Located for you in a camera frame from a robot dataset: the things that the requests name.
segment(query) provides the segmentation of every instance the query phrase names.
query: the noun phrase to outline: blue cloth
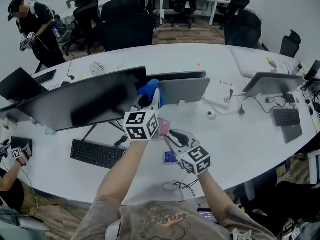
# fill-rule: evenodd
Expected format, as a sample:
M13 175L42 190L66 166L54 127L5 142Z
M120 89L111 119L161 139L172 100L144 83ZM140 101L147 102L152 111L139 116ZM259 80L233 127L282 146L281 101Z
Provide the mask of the blue cloth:
M149 103L152 103L152 101L154 99L155 91L157 88L159 88L158 84L159 84L159 80L152 79L147 85L141 87L138 90L138 93L137 93L138 96L139 95L147 95ZM159 88L159 90L160 90L160 108L162 108L163 105L165 104L165 97L164 97L164 94L160 88Z

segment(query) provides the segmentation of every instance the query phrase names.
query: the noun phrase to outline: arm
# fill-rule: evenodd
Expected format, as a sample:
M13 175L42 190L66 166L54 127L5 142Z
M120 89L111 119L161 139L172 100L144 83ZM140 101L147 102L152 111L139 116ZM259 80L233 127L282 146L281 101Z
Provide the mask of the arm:
M229 205L233 205L234 202L232 202L208 171L198 175L198 179L214 217L218 223L221 223L226 208Z
M24 165L26 161L24 159L19 158L19 161ZM3 178L0 177L0 191L6 192L11 190L13 184L15 183L19 171L21 169L21 164L18 161L15 161L12 168L4 175Z
M148 141L135 141L130 145L125 155L103 179L97 193L99 196L111 197L120 207L138 171L147 145Z
M35 33L35 38L38 38L42 35L43 32L46 31L47 28L49 28L52 24L52 20L50 20L47 24L42 25L42 27L39 29L37 33Z

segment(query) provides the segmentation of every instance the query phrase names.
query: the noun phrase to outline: desk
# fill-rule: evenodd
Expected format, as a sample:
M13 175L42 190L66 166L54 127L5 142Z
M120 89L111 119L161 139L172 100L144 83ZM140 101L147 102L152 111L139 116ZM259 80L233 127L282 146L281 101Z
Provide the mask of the desk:
M99 0L99 9L101 10L102 6L112 0ZM204 7L203 11L202 11L202 16L205 16L205 13L208 9L208 5L210 4L212 12L210 15L210 21L209 21L209 25L211 26L213 21L214 21L214 16L216 13L216 9L217 9L217 5L218 4L229 4L230 0L225 1L225 0L199 0L199 1L206 1L209 2L206 4L206 6ZM163 24L163 19L165 18L165 10L163 8L164 6L164 0L159 0L159 8L157 9L157 15L160 17L160 25ZM246 10L250 11L250 12L254 12L254 10L252 8L250 8L249 6L247 6L245 8ZM70 24L72 22L72 18L73 18L73 13L74 13L75 8L70 8L68 10L66 10L65 12L60 14L60 17L63 21L66 21L68 24Z
M256 67L259 66L252 57L240 59L251 60ZM72 62L69 74L75 76L74 81L67 77L70 62L49 69L57 69L57 72L54 79L46 82L44 86L48 89L63 81L76 82L91 77L89 65L93 61L102 63L106 72L142 65L146 66L148 75L201 70L207 72L211 83L219 79L231 80L235 92L240 92L246 86L230 47L215 44L152 45L95 54ZM251 180L285 161L316 135L302 95L298 92L294 95L300 100L297 106L303 135L288 144L285 144L281 128L272 122L271 115L263 113L253 99L247 99L243 103L243 117L238 114L218 115L216 120L209 120L206 113L211 107L205 101L186 103L183 106L167 105L160 110L159 116L170 121L172 129L192 132L199 139L212 155L212 176L223 189L228 189ZM47 136L45 129L40 125L34 126L31 122L18 124L13 135L33 140L33 157L23 169L34 188L70 200L89 203L94 200L99 185L109 170L70 158L72 140L81 140L89 129L90 126ZM104 123L99 124L87 140L113 145L122 136L123 132ZM165 191L163 183L172 180L191 183L196 176L187 175L178 166L164 165L163 153L168 150L164 141L152 140L149 143L124 200L125 205L150 200L180 201L180 193ZM13 159L10 157L3 162L9 168ZM19 174L19 179L29 184L23 173ZM196 197L204 195L199 183L192 188ZM188 190L184 191L184 198L192 198Z

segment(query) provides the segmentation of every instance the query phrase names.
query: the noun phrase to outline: marker cube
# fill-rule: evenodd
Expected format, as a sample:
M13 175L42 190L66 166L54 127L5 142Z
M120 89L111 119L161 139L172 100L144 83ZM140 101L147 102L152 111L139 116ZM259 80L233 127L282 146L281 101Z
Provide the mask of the marker cube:
M187 149L178 159L182 167L194 175L205 172L211 166L211 156L201 145Z
M127 112L124 115L123 128L132 141L149 141L159 128L155 110Z

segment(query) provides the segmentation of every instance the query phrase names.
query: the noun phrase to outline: keyboard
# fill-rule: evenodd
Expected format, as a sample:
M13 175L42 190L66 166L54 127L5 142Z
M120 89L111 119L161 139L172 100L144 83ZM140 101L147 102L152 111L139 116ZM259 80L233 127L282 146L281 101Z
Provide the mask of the keyboard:
M54 79L54 76L55 76L56 72L57 72L57 70L55 69L53 71L50 71L48 73L45 73L43 75L40 75L40 76L36 77L34 80L36 80L36 82L38 84L42 84L44 82L47 82L47 81L50 81L50 80Z
M276 126L295 126L301 123L297 109L274 109Z
M107 169L111 169L122 158L126 149L92 144L74 139L71 158Z

